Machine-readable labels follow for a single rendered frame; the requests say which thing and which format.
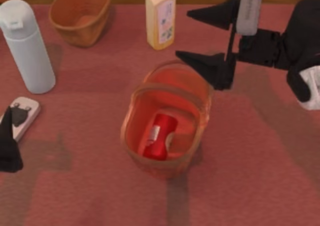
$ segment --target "wooden table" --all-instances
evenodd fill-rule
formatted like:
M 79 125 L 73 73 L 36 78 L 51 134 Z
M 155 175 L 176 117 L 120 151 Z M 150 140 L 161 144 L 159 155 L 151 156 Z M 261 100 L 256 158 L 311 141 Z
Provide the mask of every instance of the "wooden table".
M 229 33 L 186 17 L 178 6 L 175 44 L 146 43 L 144 6 L 115 6 L 92 48 L 61 40 L 48 6 L 34 6 L 57 75 L 30 94 L 0 38 L 0 110 L 18 96 L 42 112 L 21 141 L 25 168 L 0 174 L 2 226 L 320 225 L 320 112 L 302 109 L 286 73 L 239 63 L 233 89 L 217 91 L 190 170 L 159 181 L 135 167 L 119 130 L 131 92 L 175 50 L 226 51 Z M 263 6 L 260 27 L 284 31 L 293 6 Z

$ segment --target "brown basket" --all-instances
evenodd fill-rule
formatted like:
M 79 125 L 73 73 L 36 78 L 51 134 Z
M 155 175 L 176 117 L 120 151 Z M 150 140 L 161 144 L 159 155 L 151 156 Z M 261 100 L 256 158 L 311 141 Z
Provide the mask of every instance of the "brown basket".
M 111 0 L 54 0 L 49 20 L 62 38 L 79 47 L 92 46 L 101 35 Z

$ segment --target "black pointed object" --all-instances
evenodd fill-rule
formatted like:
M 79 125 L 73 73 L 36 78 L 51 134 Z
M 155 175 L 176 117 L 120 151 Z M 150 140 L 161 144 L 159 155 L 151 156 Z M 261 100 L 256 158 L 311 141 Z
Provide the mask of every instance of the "black pointed object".
M 228 61 L 225 61 L 224 53 L 207 56 L 176 51 L 175 55 L 192 67 L 216 90 L 229 89 L 232 86 L 236 67 L 235 55 L 232 54 Z
M 227 0 L 216 6 L 191 10 L 187 16 L 223 30 L 229 30 L 230 24 L 238 16 L 240 0 Z
M 13 138 L 12 110 L 8 107 L 0 124 L 0 171 L 17 172 L 24 167 L 19 147 Z

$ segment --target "wooden bowl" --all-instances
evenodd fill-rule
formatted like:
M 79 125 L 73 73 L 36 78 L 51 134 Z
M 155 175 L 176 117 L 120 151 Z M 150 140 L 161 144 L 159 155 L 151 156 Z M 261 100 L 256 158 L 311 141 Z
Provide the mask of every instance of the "wooden bowl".
M 111 0 L 54 0 L 49 20 L 66 42 L 90 47 L 106 25 L 110 3 Z

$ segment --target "white power strip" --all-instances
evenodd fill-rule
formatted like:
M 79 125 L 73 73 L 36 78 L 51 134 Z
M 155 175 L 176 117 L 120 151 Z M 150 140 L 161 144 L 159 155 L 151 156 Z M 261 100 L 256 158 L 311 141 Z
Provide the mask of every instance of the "white power strip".
M 38 116 L 40 112 L 40 104 L 39 102 L 32 100 L 27 97 L 18 97 L 16 98 L 10 105 L 10 107 L 19 107 L 20 109 L 25 109 L 28 111 L 28 116 L 27 119 L 19 125 L 18 127 L 15 127 L 12 125 L 12 130 L 13 130 L 13 138 L 16 142 L 18 142 L 26 130 L 30 127 L 32 122 L 35 120 L 35 118 Z

